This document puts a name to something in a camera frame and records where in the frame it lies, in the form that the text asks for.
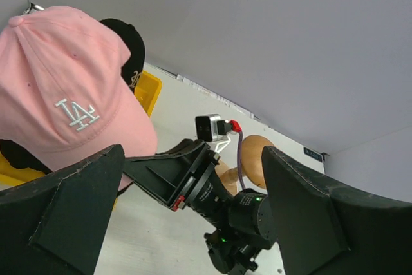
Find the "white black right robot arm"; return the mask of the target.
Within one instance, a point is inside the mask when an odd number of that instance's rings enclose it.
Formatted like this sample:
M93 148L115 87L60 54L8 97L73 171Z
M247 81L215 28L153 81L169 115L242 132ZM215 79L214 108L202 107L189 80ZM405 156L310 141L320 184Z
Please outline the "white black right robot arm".
M190 207L215 231L204 235L222 274L245 274L276 241L268 196L253 189L231 195L216 174L220 155L203 140L184 139L165 153L127 158L123 172L164 207Z

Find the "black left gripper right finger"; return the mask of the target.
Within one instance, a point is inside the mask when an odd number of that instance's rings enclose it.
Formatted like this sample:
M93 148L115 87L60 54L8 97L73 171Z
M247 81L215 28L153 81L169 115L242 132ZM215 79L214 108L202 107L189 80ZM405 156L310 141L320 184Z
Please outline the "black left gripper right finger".
M287 274L410 274L411 204L319 173L275 147L262 165Z

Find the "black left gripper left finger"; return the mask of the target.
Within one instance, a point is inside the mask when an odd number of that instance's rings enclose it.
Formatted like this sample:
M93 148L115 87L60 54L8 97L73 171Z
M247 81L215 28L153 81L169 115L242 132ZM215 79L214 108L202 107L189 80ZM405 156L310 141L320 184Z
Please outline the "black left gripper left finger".
M114 145L1 191L1 274L93 274L124 165Z

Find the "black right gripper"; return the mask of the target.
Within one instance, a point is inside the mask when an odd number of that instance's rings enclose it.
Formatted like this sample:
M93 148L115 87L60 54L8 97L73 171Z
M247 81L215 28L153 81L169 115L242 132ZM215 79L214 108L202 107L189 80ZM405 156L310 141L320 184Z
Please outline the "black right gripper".
M183 139L164 153L127 158L123 173L158 203L176 211L218 159L205 141Z

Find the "black cap gold logo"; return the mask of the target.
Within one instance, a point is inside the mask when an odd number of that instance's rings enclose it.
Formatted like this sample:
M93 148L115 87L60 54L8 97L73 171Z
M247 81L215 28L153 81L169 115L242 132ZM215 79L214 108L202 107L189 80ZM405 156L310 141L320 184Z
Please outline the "black cap gold logo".
M143 71L145 63L145 44L136 28L120 19L108 18L100 20L102 24L113 30L125 43L130 57L122 66L122 78L131 91L134 91Z

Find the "pink LA baseball cap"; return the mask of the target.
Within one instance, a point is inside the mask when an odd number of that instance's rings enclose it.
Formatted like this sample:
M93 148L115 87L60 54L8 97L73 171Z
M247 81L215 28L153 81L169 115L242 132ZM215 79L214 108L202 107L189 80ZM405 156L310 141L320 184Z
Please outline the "pink LA baseball cap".
M1 32L1 138L57 171L119 144L151 156L155 128L121 76L123 40L69 6L11 17Z

